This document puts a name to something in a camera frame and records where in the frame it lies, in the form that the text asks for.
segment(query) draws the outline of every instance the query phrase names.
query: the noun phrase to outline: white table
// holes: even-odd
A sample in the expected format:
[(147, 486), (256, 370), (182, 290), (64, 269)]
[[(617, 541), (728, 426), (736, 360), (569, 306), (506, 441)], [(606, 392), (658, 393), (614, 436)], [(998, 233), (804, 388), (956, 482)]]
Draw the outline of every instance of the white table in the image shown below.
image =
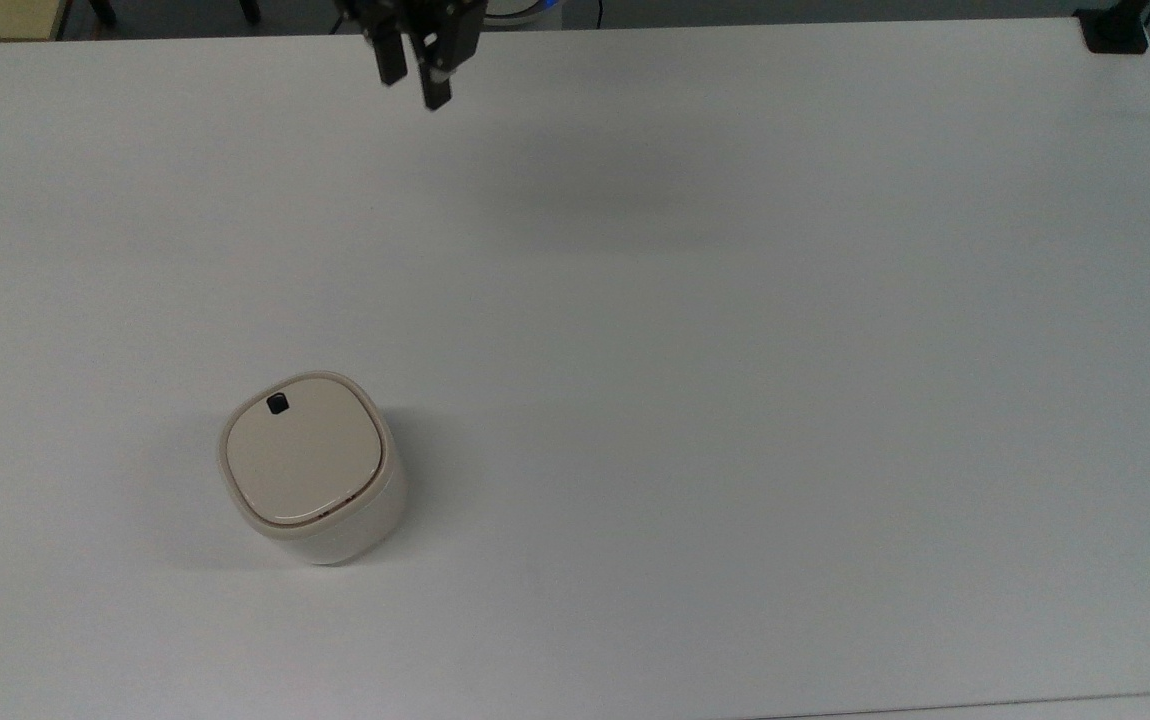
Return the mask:
[[(1150, 692), (1150, 54), (1073, 20), (0, 46), (0, 717)], [(350, 375), (411, 512), (246, 528)]]
[(846, 720), (1150, 720), (1150, 697), (1034, 702), (843, 717)]

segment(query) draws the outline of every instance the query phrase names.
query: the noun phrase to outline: black button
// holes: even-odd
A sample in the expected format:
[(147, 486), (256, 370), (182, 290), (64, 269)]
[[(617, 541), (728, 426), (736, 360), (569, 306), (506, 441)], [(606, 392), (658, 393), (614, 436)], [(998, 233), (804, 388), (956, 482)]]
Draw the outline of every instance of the black button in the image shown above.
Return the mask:
[(286, 411), (291, 407), (291, 404), (286, 401), (286, 397), (282, 395), (282, 392), (274, 393), (274, 396), (269, 397), (266, 403), (268, 403), (268, 409), (274, 415), (286, 413)]

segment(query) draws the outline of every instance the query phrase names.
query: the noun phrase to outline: container lid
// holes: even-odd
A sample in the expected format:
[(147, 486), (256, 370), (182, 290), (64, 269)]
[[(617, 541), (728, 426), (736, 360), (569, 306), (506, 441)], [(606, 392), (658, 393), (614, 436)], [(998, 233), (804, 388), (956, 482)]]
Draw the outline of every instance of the container lid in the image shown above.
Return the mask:
[(241, 409), (224, 441), (237, 491), (274, 524), (309, 523), (370, 484), (379, 429), (361, 398), (328, 377), (294, 378)]

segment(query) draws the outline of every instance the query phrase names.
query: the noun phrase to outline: chair leg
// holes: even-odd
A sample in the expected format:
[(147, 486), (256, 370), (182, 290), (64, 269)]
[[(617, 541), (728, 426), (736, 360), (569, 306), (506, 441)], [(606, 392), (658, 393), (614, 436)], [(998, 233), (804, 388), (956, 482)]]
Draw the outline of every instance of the chair leg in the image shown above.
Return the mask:
[(241, 3), (241, 14), (246, 15), (246, 22), (250, 24), (259, 23), (259, 1), (258, 0), (238, 0)]
[(117, 26), (117, 13), (113, 12), (113, 5), (108, 0), (91, 0), (91, 9), (95, 10), (95, 17), (105, 26)]

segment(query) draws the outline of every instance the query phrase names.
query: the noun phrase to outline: cylindrical container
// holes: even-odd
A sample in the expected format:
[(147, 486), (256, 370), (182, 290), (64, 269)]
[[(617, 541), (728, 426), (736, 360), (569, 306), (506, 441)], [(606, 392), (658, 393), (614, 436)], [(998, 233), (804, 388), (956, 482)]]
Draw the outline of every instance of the cylindrical container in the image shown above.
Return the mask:
[(218, 438), (218, 466), (246, 523), (315, 565), (369, 550), (406, 505), (388, 423), (337, 373), (296, 375), (245, 401)]

